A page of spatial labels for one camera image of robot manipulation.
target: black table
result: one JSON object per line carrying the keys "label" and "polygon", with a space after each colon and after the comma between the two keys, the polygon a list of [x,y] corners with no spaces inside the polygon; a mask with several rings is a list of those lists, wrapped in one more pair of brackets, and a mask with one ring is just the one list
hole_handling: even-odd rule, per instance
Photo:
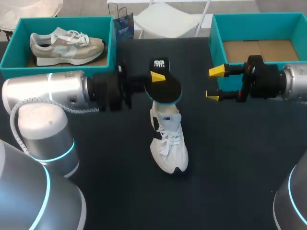
{"label": "black table", "polygon": [[[146,95],[132,110],[70,115],[80,167],[72,177],[87,203],[86,230],[275,230],[276,190],[307,149],[307,106],[274,100],[216,101],[205,90],[213,66],[207,38],[118,44],[131,74],[167,56],[181,82],[178,103],[189,152],[181,177],[163,173],[151,153]],[[0,139],[17,146],[0,103]]]}

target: shoe heel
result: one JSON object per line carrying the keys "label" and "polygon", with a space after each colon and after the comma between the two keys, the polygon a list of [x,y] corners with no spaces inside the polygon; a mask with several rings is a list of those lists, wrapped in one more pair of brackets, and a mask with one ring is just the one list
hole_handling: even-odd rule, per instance
{"label": "shoe heel", "polygon": [[37,66],[53,66],[59,64],[60,61],[57,58],[49,58],[49,57],[37,57],[36,65]]}

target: blue shopping bag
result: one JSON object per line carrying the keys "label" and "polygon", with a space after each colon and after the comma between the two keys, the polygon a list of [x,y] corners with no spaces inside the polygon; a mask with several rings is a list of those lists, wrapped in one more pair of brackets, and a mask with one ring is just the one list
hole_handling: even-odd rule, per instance
{"label": "blue shopping bag", "polygon": [[[133,39],[133,36],[134,36],[133,13],[127,14],[127,8],[126,7],[122,7],[118,10],[118,5],[116,4],[116,6],[117,6],[118,18],[113,20],[115,31],[116,31],[116,40],[122,41],[122,40],[127,40],[127,39]],[[126,15],[123,16],[123,17],[120,17],[119,13],[122,9],[126,10]]]}

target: sneaker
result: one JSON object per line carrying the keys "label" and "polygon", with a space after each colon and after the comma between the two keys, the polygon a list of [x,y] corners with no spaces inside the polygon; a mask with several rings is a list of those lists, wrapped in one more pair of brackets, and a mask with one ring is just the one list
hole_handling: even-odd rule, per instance
{"label": "sneaker", "polygon": [[150,145],[154,160],[169,174],[184,172],[189,158],[179,110],[175,105],[165,106],[154,102],[150,118],[154,128],[154,138]]}
{"label": "sneaker", "polygon": [[38,66],[60,63],[83,65],[97,58],[106,43],[99,38],[88,37],[74,30],[57,28],[49,35],[31,34],[30,47],[37,57]]}

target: silver robot arm segment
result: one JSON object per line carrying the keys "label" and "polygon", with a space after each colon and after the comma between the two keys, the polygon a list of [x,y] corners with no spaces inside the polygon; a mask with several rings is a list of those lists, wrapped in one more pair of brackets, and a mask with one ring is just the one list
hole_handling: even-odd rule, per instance
{"label": "silver robot arm segment", "polygon": [[289,101],[307,102],[307,64],[286,65],[283,72],[287,85],[282,97]]}
{"label": "silver robot arm segment", "polygon": [[55,101],[70,109],[97,106],[89,99],[87,77],[83,71],[39,74],[11,78],[4,82],[2,99],[9,114],[18,102],[29,98]]}

